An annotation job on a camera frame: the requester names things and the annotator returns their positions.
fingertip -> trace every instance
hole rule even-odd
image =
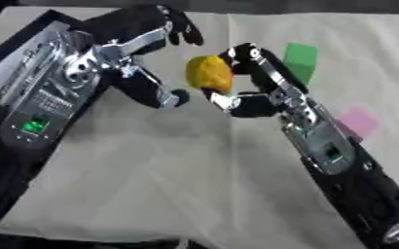
[[[178,97],[178,103],[175,105],[175,107],[182,106],[189,102],[189,100],[191,99],[189,93],[183,89],[175,89],[171,93]]]

green block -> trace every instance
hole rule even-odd
[[[317,48],[297,43],[287,44],[283,62],[306,86],[316,67]]]

screw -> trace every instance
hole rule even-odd
[[[364,164],[363,164],[363,168],[365,169],[365,170],[371,170],[372,169],[372,163],[370,162],[370,161],[367,161],[367,162],[365,162]]]

white tablecloth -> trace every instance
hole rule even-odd
[[[11,8],[0,43],[42,14]],[[105,9],[59,9],[86,18]],[[203,47],[168,47],[149,69],[186,88],[185,63],[254,42],[279,56],[288,42],[319,48],[311,95],[339,115],[352,106],[381,122],[363,145],[399,183],[399,16],[189,14]],[[239,89],[248,78],[236,80]],[[109,90],[77,122],[0,232],[136,241],[187,236],[228,249],[362,248],[311,181],[276,119],[236,120],[199,92],[151,110]]]

green led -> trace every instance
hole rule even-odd
[[[32,132],[32,133],[41,133],[44,128],[47,126],[48,120],[41,119],[40,117],[35,117],[31,121],[25,123],[22,126],[22,130]]]

